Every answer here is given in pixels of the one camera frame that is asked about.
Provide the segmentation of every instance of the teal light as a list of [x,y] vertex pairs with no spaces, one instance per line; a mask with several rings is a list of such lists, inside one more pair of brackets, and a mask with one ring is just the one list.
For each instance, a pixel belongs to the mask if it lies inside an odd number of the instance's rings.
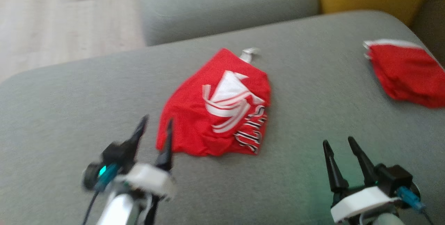
[[101,175],[105,172],[105,170],[107,170],[107,166],[103,166],[103,167],[100,169],[100,171],[99,171],[99,175],[98,175],[98,176],[101,176]]

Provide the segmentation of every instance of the white tag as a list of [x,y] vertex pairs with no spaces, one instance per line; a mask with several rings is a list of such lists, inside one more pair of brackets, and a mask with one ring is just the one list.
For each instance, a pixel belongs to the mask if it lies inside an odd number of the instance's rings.
[[240,59],[250,63],[252,61],[252,56],[259,53],[259,48],[248,48],[244,49],[243,53],[240,55]]

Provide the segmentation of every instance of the grey sofa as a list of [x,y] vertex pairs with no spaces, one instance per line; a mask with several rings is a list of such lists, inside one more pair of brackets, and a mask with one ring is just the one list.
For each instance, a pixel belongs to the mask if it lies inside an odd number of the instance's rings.
[[[144,114],[138,152],[153,162],[162,106],[221,47],[261,48],[253,65],[269,75],[272,106],[258,156],[175,155],[177,198],[157,224],[332,224],[322,141],[328,139],[351,185],[361,184],[347,137],[374,163],[414,175],[432,219],[445,202],[444,109],[395,102],[381,89],[363,40],[422,45],[404,24],[378,11],[314,16],[253,29],[54,65],[0,84],[0,219],[4,224],[79,224],[91,198],[82,170]],[[99,217],[100,196],[91,216]],[[407,224],[426,224],[403,212]]]
[[318,13],[318,0],[140,0],[148,46]]

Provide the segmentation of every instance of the red cloth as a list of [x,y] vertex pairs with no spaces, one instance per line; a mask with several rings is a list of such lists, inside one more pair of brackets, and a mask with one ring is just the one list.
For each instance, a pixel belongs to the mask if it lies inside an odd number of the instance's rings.
[[377,78],[395,100],[445,106],[445,71],[423,48],[399,40],[365,42]]
[[255,155],[266,130],[269,104],[267,74],[221,49],[165,104],[156,148],[162,149],[173,118],[173,152]]

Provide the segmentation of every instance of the blue connector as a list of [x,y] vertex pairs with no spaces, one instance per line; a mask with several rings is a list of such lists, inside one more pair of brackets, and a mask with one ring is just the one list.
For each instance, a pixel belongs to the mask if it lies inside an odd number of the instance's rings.
[[402,198],[402,201],[408,203],[416,212],[419,214],[425,208],[425,204],[423,204],[417,195],[415,195],[411,190],[407,187],[400,187],[397,190],[397,196]]
[[107,185],[118,175],[119,166],[115,163],[106,167],[103,174],[99,176],[99,180],[94,185],[94,190],[97,192],[104,192]]

